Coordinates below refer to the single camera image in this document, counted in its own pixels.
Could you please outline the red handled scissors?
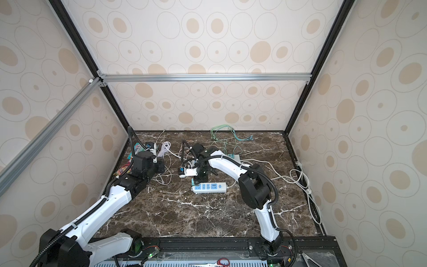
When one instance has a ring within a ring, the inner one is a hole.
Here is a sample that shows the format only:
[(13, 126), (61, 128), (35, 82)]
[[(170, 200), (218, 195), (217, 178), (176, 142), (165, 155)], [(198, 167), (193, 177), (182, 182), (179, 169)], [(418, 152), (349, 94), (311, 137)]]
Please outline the red handled scissors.
[(227, 258), (221, 258), (216, 263), (200, 263), (200, 264), (189, 264), (190, 267), (229, 267), (230, 260)]

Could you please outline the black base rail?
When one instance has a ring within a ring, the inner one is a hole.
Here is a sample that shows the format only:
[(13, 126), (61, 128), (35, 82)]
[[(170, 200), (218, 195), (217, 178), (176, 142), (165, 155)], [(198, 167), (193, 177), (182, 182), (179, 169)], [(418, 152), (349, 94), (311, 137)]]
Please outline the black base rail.
[(94, 267), (189, 267), (230, 260), (230, 267), (345, 267), (333, 237), (284, 237), (279, 252), (267, 255), (263, 240), (244, 238), (141, 238), (139, 255), (123, 253)]

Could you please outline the diagonal aluminium rail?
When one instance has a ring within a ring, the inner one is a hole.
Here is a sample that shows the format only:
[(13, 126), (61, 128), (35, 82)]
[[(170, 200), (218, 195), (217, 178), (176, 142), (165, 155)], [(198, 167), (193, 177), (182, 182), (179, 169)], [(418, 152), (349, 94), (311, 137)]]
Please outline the diagonal aluminium rail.
[(95, 77), (76, 94), (64, 108), (41, 130), (28, 145), (1, 172), (1, 195), (3, 195), (26, 167), (34, 160), (47, 143), (58, 133), (94, 89), (100, 87), (101, 79)]

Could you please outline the horizontal aluminium rail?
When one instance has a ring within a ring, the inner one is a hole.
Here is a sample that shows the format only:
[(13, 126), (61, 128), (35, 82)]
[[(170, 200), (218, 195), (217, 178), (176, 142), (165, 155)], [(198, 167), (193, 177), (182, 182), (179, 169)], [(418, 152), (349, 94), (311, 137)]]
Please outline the horizontal aluminium rail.
[(310, 73), (100, 74), (104, 82), (310, 81)]

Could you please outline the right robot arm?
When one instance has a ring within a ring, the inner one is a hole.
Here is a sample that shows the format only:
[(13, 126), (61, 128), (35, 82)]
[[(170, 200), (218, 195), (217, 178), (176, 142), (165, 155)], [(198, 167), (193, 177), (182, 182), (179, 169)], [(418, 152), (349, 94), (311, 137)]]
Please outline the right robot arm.
[(192, 158), (181, 160), (179, 175), (192, 178), (192, 191), (196, 194), (225, 192), (225, 183), (209, 182), (209, 174), (217, 175), (216, 170), (234, 179), (239, 185), (242, 200), (255, 212), (264, 240), (262, 249), (267, 255), (277, 254), (282, 246), (282, 233), (291, 233), (280, 229), (275, 222), (272, 206), (278, 202), (279, 192), (262, 167), (238, 162), (215, 146), (205, 148), (186, 141), (181, 146), (183, 150), (189, 150)]

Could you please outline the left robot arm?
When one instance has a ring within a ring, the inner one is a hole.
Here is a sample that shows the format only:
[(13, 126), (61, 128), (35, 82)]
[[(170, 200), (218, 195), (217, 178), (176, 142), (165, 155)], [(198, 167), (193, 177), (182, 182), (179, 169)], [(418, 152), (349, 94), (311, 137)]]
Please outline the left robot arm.
[(129, 140), (136, 140), (142, 151), (131, 150), (129, 166), (108, 183), (105, 193), (89, 209), (60, 230), (50, 229), (41, 236), (32, 267), (93, 267), (119, 254), (140, 254), (141, 235), (132, 230), (92, 241), (103, 224), (137, 197), (154, 176), (165, 171), (163, 160), (157, 156), (157, 145), (142, 143), (132, 127), (127, 132)]

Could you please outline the orange Fox's candy bag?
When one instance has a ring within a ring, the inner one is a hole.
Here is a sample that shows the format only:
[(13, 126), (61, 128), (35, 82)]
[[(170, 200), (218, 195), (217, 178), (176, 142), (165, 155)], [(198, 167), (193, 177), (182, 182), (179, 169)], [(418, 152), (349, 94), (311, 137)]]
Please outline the orange Fox's candy bag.
[(122, 175), (124, 172), (125, 172), (125, 170), (127, 169), (127, 167), (121, 167), (121, 168), (119, 168), (116, 172), (115, 172), (115, 174), (114, 174), (114, 177), (116, 177), (116, 176), (120, 176), (120, 175)]

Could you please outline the teal candy bag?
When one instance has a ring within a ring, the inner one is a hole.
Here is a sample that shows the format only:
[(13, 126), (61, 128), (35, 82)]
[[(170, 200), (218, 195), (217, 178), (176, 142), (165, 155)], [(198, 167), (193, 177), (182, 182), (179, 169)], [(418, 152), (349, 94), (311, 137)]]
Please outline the teal candy bag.
[(140, 143), (136, 143), (135, 145), (134, 145), (134, 150), (136, 151), (136, 152), (138, 152), (138, 151), (140, 151), (140, 150), (143, 150), (143, 147), (141, 146), (141, 144)]

